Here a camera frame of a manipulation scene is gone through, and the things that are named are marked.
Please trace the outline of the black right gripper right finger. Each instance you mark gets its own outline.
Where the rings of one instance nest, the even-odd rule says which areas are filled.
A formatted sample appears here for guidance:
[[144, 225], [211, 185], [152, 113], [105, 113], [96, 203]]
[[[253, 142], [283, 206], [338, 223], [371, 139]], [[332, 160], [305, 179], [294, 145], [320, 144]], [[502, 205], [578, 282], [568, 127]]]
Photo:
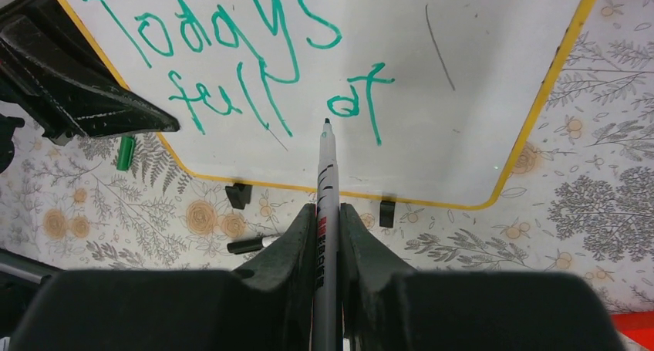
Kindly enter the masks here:
[[419, 271], [340, 208], [346, 335], [359, 350], [621, 350], [601, 300], [564, 273]]

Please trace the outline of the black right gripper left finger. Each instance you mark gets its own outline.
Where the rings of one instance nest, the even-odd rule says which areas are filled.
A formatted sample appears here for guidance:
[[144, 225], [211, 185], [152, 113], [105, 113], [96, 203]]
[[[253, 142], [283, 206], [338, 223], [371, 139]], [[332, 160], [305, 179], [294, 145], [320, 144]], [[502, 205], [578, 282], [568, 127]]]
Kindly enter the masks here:
[[13, 350], [305, 350], [315, 207], [234, 270], [67, 270], [38, 291]]

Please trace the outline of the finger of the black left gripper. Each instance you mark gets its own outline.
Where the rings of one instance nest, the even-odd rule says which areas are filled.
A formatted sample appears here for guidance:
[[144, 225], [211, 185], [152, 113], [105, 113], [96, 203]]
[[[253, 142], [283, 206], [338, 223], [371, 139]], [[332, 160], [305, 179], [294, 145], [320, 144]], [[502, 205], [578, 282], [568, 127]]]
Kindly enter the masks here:
[[55, 143], [180, 129], [114, 79], [56, 0], [1, 8], [1, 100], [20, 105]]

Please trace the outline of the green whiteboard marker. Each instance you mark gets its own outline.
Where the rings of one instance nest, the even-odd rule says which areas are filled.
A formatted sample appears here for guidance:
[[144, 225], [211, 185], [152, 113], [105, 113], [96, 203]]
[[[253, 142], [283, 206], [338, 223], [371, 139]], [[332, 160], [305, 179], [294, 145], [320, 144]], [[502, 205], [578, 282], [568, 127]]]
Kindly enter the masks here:
[[339, 181], [335, 134], [328, 118], [325, 119], [319, 139], [316, 219], [312, 349], [338, 350], [342, 347], [337, 286]]

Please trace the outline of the green marker cap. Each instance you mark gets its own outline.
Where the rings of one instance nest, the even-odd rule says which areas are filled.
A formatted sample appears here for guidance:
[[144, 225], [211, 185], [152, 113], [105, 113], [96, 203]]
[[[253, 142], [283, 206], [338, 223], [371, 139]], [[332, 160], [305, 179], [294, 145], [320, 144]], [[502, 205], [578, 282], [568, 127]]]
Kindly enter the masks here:
[[124, 136], [120, 139], [120, 147], [116, 160], [116, 169], [118, 171], [129, 170], [133, 162], [133, 154], [136, 147], [136, 138], [134, 136]]

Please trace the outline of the yellow framed whiteboard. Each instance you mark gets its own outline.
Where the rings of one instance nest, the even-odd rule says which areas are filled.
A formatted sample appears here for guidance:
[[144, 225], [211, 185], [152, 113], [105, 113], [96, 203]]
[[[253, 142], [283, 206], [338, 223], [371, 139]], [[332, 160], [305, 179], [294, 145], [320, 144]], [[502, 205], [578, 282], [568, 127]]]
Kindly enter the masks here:
[[126, 88], [174, 116], [189, 174], [344, 195], [498, 198], [595, 0], [58, 0]]

